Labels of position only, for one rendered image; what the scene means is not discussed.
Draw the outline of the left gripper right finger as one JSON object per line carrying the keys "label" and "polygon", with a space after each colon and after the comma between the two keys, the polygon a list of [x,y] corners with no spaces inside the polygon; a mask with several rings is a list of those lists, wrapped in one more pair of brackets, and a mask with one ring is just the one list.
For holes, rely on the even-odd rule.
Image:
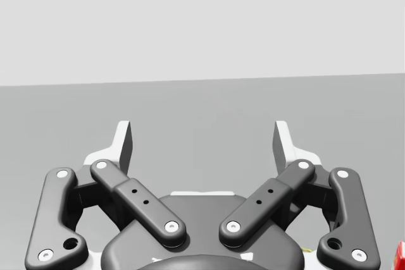
{"label": "left gripper right finger", "polygon": [[322,210],[330,231],[316,258],[330,270],[380,270],[381,260],[361,178],[349,168],[327,171],[320,158],[293,144],[288,124],[276,121],[273,155],[278,175],[263,183],[219,225],[228,248],[245,245],[268,221],[286,229],[307,206]]}

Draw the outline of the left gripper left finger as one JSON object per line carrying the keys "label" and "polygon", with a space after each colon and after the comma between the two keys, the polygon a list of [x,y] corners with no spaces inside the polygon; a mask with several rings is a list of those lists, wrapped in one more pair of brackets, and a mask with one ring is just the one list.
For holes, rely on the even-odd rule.
{"label": "left gripper left finger", "polygon": [[187,241],[187,228],[172,210],[127,173],[133,151],[129,121],[120,121],[111,145],[89,154],[79,171],[50,170],[25,255],[26,270],[138,270],[126,260],[129,245],[117,252],[113,242],[89,250],[77,233],[84,209],[98,206],[121,234],[138,224],[160,247],[176,249]]}

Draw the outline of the red carton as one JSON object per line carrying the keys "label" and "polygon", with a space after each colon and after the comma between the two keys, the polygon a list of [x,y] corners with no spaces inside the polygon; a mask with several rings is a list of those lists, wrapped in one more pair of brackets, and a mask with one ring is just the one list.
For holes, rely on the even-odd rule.
{"label": "red carton", "polygon": [[391,270],[405,270],[405,241],[397,245]]}

